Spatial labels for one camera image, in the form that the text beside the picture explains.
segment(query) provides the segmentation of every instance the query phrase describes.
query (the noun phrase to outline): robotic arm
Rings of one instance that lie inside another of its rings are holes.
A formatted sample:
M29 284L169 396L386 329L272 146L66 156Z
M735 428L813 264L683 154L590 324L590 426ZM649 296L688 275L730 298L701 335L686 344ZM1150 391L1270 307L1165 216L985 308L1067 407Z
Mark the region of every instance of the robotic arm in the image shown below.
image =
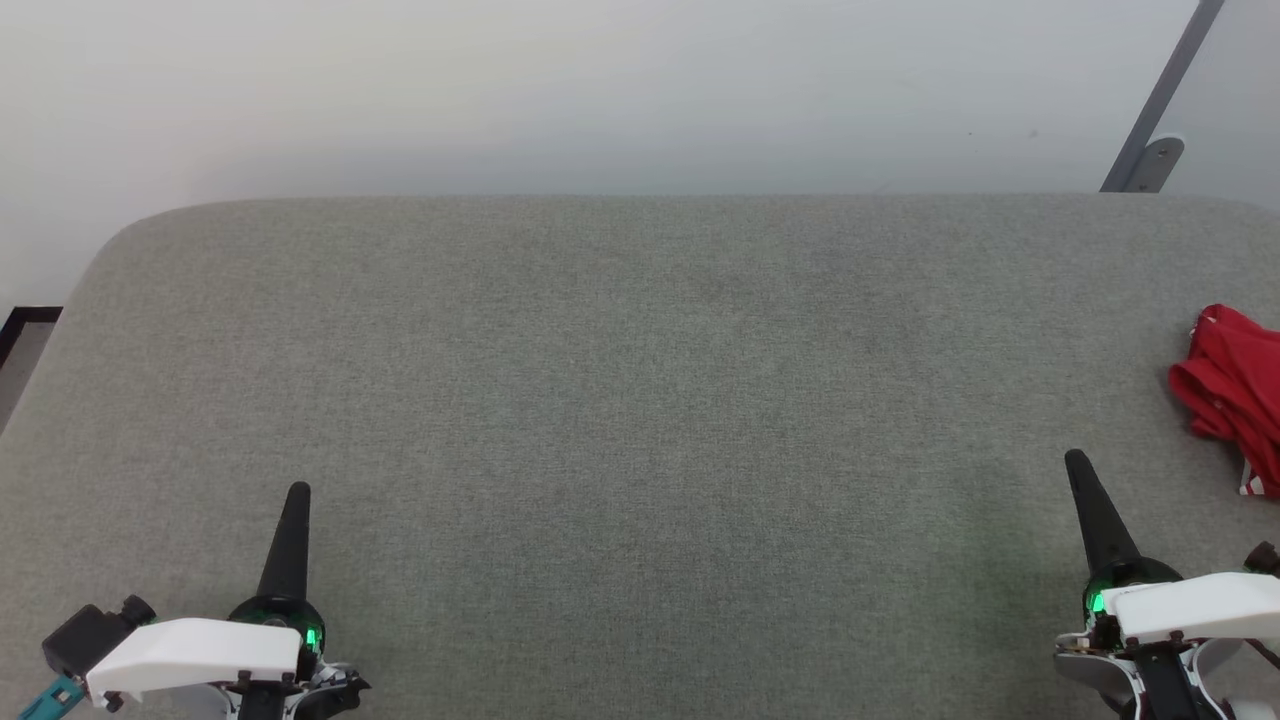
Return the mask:
M257 594L228 620L156 623L137 596L119 614L82 609L45 639L58 680L19 719L60 719L86 696L115 712L124 694L170 688L211 720L326 720L358 707L370 685L325 661L324 620L306 600L310 515L311 488L294 483Z
M1089 562L1084 632L1059 635L1057 671L1098 692L1125 720L1275 720L1265 705L1215 700L1206 678L1243 642L1274 665L1280 639L1280 557L1268 543L1245 573L1183 579L1138 552L1088 457L1066 454Z

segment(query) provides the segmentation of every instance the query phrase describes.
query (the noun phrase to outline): cushioned table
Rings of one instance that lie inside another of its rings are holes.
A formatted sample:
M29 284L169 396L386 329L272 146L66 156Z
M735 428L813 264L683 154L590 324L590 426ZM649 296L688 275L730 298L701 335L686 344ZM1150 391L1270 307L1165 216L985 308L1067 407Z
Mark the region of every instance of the cushioned table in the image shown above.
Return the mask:
M1280 218L1147 195L142 220L0 436L4 707L86 602L225 616L307 480L352 720L1107 717L1051 662L1062 454L1184 574L1280 539L1165 382L1207 304L1280 325L1277 269Z

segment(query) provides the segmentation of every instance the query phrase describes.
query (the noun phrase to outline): teal connector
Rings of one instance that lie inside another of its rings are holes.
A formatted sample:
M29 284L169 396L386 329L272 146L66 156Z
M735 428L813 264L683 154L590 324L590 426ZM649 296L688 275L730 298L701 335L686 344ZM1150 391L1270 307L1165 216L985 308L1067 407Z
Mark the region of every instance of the teal connector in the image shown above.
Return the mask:
M65 675L59 675L45 694L22 711L18 720L58 720L84 700L84 691Z

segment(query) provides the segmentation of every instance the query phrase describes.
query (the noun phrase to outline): gray fabric surface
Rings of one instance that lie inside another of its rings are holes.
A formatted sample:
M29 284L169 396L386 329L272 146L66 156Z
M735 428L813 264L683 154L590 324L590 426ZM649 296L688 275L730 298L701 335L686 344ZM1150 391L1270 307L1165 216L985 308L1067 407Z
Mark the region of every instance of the gray fabric surface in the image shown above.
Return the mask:
M52 323L27 323L22 327L18 342L13 345L9 356L0 365L0 433L9 423L9 416L18 406L23 388L36 369L36 361L54 332Z
M224 616L303 479L352 720L1107 717L1050 659L1062 452L1187 574L1277 539L1165 383L1202 306L1280 325L1277 268L1280 218L1144 195L143 220L0 437L4 707L84 602Z

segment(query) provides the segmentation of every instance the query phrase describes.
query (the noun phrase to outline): white wall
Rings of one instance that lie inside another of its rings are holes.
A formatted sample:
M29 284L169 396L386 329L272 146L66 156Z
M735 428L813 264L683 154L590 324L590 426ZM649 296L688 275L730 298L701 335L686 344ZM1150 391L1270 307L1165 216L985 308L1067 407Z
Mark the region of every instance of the white wall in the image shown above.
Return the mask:
M0 307L212 200L1094 191L1194 5L0 0Z
M1280 210L1280 4L1226 0L1156 135L1187 142L1161 192Z

